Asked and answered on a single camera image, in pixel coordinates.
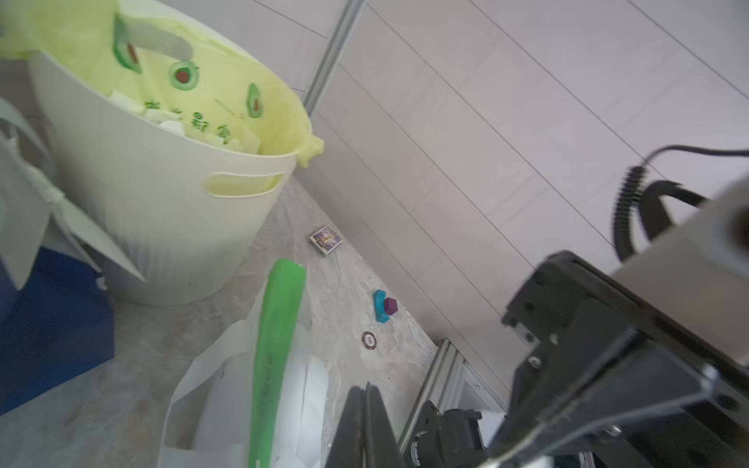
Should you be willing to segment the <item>green white paper bag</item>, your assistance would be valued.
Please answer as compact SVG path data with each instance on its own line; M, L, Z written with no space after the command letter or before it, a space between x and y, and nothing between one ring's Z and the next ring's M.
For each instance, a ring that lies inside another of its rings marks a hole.
M191 448L161 442L160 467L319 467L329 374L310 348L304 267L279 259L250 314L196 357L175 405L209 386Z

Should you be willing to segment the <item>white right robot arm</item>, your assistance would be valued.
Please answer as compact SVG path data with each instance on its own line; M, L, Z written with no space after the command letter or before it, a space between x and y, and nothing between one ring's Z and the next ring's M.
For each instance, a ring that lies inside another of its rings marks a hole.
M647 170L614 206L615 273L554 253L509 302L534 348L499 428L423 400L407 466L747 465L748 183L707 198Z

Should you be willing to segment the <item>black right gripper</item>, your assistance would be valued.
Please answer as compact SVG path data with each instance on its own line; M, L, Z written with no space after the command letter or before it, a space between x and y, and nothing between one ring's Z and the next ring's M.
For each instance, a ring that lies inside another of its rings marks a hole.
M563 251L509 303L503 324L536 347L517 367L497 434L476 411L425 404L409 436L410 467L518 467L544 456L603 467L744 467L746 368Z

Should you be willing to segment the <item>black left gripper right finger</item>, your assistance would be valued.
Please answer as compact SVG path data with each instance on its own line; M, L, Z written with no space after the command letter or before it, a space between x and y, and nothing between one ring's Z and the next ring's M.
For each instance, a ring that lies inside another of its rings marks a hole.
M368 384L365 390L365 466L405 467L380 390Z

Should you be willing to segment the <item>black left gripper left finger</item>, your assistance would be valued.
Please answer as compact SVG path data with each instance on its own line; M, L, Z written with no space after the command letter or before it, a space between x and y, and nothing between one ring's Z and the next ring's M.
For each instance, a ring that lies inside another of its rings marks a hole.
M359 386L350 388L326 468L362 468L364 466L365 391Z

